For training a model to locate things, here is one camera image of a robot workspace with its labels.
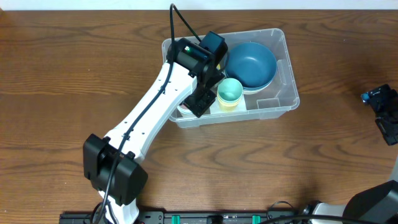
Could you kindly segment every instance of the green connector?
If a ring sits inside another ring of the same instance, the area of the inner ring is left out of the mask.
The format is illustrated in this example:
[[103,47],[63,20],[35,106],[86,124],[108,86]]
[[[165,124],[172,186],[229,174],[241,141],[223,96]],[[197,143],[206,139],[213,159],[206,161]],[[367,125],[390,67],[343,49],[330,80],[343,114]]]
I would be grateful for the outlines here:
[[172,216],[172,224],[180,224],[180,216],[179,215]]
[[252,224],[259,224],[261,222],[261,217],[259,215],[253,215]]

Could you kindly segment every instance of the wooden table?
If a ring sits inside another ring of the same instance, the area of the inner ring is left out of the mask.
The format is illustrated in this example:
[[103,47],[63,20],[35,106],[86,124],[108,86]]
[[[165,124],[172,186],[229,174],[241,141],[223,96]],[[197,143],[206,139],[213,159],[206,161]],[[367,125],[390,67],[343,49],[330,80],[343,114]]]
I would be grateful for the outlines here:
[[[184,11],[199,34],[281,28],[301,104],[275,120],[180,129],[167,122],[139,205],[265,210],[346,203],[385,182],[398,154],[360,94],[398,88],[397,11]],[[176,36],[190,35],[177,17]],[[0,223],[57,223],[101,200],[82,144],[152,85],[167,11],[31,11],[0,17]]]

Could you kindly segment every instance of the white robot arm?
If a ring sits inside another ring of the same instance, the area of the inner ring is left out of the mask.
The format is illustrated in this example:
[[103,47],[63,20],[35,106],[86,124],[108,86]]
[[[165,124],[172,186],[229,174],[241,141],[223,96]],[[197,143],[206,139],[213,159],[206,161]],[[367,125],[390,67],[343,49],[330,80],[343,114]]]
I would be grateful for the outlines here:
[[[164,84],[170,64],[164,63],[156,81],[144,95],[137,106],[123,119],[114,129],[106,134],[111,140],[109,142],[115,148],[118,148],[124,133],[129,129],[141,111],[149,104],[154,96]],[[166,86],[164,94],[155,101],[145,115],[136,124],[134,130],[130,133],[129,139],[126,141],[122,153],[127,154],[133,152],[136,156],[134,160],[141,163],[145,159],[145,155],[151,142],[156,134],[170,117],[176,107],[182,103],[197,87],[197,78],[188,75],[189,70],[183,66],[174,63],[172,75],[169,84]],[[112,211],[106,212],[106,218],[112,220],[110,212],[113,212],[118,224],[131,224],[138,217],[138,208],[134,200],[128,205],[117,205],[113,198],[108,199],[111,202]]]
[[110,202],[106,218],[112,222],[136,220],[135,199],[148,178],[140,163],[171,113],[184,103],[200,117],[215,101],[210,89],[224,78],[216,69],[228,50],[224,38],[209,32],[199,44],[182,38],[174,48],[176,57],[167,54],[172,70],[164,63],[154,84],[128,116],[103,139],[92,134],[83,145],[85,177],[104,197],[103,204]]

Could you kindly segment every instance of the plastic storage container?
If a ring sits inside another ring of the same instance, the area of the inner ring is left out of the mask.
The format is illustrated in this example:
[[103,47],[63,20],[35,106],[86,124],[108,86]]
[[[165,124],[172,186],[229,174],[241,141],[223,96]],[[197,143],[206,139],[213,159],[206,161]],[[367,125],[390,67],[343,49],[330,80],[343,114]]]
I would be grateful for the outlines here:
[[[208,110],[200,118],[186,118],[183,117],[178,110],[175,110],[170,116],[171,121],[176,122],[180,128],[192,128],[204,124],[224,123],[230,121],[272,119],[278,118],[286,111],[294,110],[299,106],[300,98],[297,93],[297,87],[283,31],[280,29],[252,30],[220,34],[220,36],[225,38],[228,50],[231,50],[236,45],[245,42],[256,42],[268,47],[277,60],[277,73],[273,81],[259,93],[244,95],[246,111],[211,114],[210,110]],[[192,42],[198,43],[194,37],[186,38]],[[163,41],[163,63],[166,61],[167,49],[170,44],[171,39]]]

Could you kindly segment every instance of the yellow cup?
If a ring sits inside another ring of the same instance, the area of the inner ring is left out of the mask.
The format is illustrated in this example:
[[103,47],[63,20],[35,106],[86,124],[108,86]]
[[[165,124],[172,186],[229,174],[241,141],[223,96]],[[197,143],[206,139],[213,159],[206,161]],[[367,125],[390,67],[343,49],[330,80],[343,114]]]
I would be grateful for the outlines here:
[[217,89],[217,100],[220,109],[231,112],[241,101],[243,96],[242,84],[234,78],[224,79]]

